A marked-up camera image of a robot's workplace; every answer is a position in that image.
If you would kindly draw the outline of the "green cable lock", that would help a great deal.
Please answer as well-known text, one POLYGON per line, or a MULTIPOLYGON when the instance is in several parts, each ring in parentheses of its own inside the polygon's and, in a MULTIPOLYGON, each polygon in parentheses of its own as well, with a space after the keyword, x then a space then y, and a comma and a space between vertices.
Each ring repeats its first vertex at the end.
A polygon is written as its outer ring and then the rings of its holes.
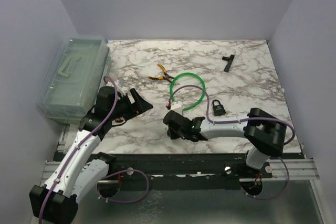
MULTIPOLYGON (((184 72, 184 73, 181 73, 181 74, 177 75, 177 76, 172 80, 172 83, 171 83, 171 85, 170 85, 170 95, 173 94, 173 87, 174 87, 174 85, 175 85, 175 82, 176 82, 179 78, 184 77, 184 76, 191 76, 191 77, 193 77, 193 78, 196 78, 196 79, 201 83, 203 90, 206 90, 205 82, 203 81, 203 79, 202 79, 200 76, 198 76, 198 75, 196 75, 196 74, 194 74, 194 73, 191 73, 191 72, 184 72)), ((191 109, 193 109, 194 107, 198 106, 198 105, 203 101, 204 97, 205 97, 205 93, 203 92, 202 95, 201 95, 201 97, 198 99, 197 102, 195 102, 195 103, 192 104, 191 106, 188 106, 188 107, 186 107, 186 108, 183 108, 182 111, 188 111, 188 110, 191 110, 191 109)))

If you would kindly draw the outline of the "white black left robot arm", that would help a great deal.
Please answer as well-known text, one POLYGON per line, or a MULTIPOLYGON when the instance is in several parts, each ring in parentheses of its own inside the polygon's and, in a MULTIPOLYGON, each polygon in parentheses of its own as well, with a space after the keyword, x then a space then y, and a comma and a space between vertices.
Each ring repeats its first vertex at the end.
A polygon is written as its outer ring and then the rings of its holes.
POLYGON ((113 127, 113 121, 128 121, 153 108, 135 89, 130 89, 130 93, 134 102, 114 87, 99 89, 95 105, 81 120, 75 140, 59 166, 42 186, 34 186, 29 193, 39 222, 71 223, 79 203, 98 180, 116 175, 115 158, 108 154, 101 153, 88 167, 85 165, 113 127))

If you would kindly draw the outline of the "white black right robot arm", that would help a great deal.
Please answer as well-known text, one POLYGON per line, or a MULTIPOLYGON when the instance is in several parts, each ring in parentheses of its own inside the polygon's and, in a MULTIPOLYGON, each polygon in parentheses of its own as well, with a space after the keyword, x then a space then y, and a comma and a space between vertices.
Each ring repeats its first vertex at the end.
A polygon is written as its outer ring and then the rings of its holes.
POLYGON ((245 138, 253 147, 241 165, 242 173, 249 178, 259 174, 270 157, 281 157, 288 125, 265 111, 252 108, 246 118, 237 117, 224 122, 211 122, 205 117, 192 120, 170 111, 163 119, 168 136, 192 142, 208 141, 220 137, 245 138))

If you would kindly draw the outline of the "yellow utility knife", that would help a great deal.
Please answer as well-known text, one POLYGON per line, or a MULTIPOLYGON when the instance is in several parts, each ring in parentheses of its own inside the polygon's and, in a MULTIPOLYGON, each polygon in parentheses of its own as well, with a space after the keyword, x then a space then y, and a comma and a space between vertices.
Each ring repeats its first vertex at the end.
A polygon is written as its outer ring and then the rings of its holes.
POLYGON ((112 123, 113 126, 117 126, 117 125, 123 125, 126 123, 126 120, 124 119, 124 117, 115 119, 112 123))

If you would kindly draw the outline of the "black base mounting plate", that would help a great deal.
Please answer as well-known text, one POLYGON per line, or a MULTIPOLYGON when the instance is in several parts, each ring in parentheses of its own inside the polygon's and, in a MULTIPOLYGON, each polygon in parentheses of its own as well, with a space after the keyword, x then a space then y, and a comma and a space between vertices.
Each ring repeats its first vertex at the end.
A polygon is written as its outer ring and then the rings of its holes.
POLYGON ((132 168, 140 173, 121 175, 122 191, 239 190, 240 179, 272 178, 265 162, 260 170, 246 166, 245 154, 105 154, 90 155, 109 164, 108 174, 132 168))

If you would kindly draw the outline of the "black padlock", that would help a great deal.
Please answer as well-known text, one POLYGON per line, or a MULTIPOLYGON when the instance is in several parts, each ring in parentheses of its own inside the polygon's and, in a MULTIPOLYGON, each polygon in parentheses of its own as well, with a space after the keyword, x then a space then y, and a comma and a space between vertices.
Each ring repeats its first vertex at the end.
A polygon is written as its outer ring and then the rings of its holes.
POLYGON ((214 116, 222 116, 226 114, 224 106, 218 99, 212 101, 212 109, 214 116))

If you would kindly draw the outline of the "clear plastic storage box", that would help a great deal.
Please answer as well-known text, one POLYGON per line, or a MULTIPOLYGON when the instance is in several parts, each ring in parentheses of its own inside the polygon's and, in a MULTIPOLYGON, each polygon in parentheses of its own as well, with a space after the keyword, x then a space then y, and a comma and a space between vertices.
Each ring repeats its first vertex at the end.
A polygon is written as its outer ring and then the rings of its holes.
POLYGON ((67 39, 54 58, 37 105, 58 123, 79 123, 94 105, 110 66, 110 49, 103 37, 67 39))

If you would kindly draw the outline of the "black T-shaped tool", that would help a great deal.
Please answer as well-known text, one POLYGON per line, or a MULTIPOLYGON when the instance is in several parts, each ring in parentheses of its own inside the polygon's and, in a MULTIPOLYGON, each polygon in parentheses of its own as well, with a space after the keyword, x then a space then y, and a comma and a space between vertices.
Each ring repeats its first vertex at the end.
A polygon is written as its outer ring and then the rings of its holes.
POLYGON ((226 73, 229 72, 234 58, 235 58, 235 55, 230 55, 229 57, 222 56, 222 60, 227 62, 226 66, 224 68, 224 72, 226 72, 226 73))

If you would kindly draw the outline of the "yellow handled pliers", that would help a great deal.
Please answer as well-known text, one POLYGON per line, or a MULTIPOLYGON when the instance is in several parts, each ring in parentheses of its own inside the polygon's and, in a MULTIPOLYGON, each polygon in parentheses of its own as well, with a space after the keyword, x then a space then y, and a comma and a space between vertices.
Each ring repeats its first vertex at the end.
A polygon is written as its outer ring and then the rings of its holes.
POLYGON ((159 76, 159 77, 148 76, 148 78, 149 78, 150 80, 155 80, 155 81, 166 80, 166 81, 168 81, 170 84, 172 84, 172 82, 173 82, 172 80, 174 79, 174 77, 171 76, 171 75, 169 75, 169 74, 167 73, 166 69, 165 69, 160 63, 158 63, 157 66, 160 67, 160 68, 162 69, 162 71, 163 71, 163 75, 162 75, 162 76, 159 76))

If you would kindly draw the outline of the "aluminium rail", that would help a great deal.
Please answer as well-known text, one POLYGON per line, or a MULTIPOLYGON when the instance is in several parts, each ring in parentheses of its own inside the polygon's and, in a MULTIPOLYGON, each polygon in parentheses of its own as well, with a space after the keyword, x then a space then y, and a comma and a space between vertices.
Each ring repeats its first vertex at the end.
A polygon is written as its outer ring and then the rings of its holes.
MULTIPOLYGON (((291 181, 320 179, 314 159, 286 159, 284 162, 287 166, 291 181)), ((43 185, 43 183, 52 175, 59 164, 60 162, 55 161, 45 163, 40 180, 41 185, 43 185)), ((270 160, 269 164, 272 177, 266 178, 266 176, 263 175, 262 181, 285 181, 287 179, 285 166, 280 160, 270 160)))

